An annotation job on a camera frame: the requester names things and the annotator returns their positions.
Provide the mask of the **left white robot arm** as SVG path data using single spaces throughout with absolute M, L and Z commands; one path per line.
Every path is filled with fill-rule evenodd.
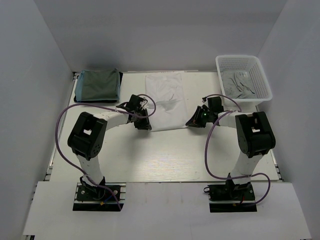
M 103 147 L 105 133 L 121 125 L 133 124 L 138 130 L 152 129 L 145 107 L 147 95 L 132 95 L 128 102 L 99 114 L 82 112 L 69 137 L 67 145 L 77 156 L 84 171 L 80 182 L 89 186 L 88 193 L 99 200 L 105 196 L 106 181 L 102 174 L 98 155 Z

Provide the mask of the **white t-shirt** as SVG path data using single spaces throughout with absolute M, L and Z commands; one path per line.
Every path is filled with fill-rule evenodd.
M 147 75 L 145 94 L 154 100 L 147 104 L 152 132 L 186 127 L 188 111 L 180 72 Z

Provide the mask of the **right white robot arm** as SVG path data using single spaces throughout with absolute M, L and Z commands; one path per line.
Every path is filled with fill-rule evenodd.
M 212 127 L 204 147 L 204 164 L 207 173 L 218 180 L 231 181 L 225 188 L 226 195 L 236 200 L 244 193 L 244 187 L 251 183 L 255 176 L 268 176 L 262 172 L 254 174 L 254 170 L 270 150 L 276 146 L 276 138 L 263 111 L 243 112 L 240 105 L 222 94 L 210 94 L 202 98 L 203 105 L 197 106 L 195 113 L 185 124 L 186 127 L 205 128 L 207 123 Z M 227 177 L 214 175 L 208 166 L 208 149 L 211 134 L 216 127 L 236 129 L 240 153 L 236 164 Z

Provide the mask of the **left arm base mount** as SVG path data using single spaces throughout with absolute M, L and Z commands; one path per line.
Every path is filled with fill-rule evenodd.
M 80 178 L 75 190 L 73 207 L 74 212 L 120 212 L 126 198 L 125 183 L 106 184 L 112 193 L 101 187 L 87 184 Z

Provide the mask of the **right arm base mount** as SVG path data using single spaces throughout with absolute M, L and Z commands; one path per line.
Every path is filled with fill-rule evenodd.
M 226 180 L 224 184 L 210 184 L 203 189 L 209 198 L 211 213 L 257 212 L 256 198 L 251 182 L 235 184 Z

